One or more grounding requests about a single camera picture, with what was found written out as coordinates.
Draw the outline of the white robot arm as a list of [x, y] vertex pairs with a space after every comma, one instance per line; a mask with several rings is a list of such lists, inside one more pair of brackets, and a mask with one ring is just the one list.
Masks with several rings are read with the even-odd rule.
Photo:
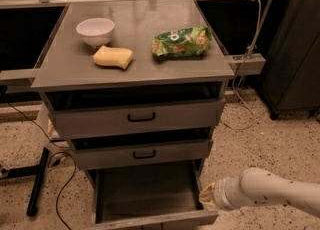
[[241, 207], [289, 205], [320, 217], [320, 184], [293, 181], [260, 168], [210, 183], [199, 194], [208, 209], [232, 211]]

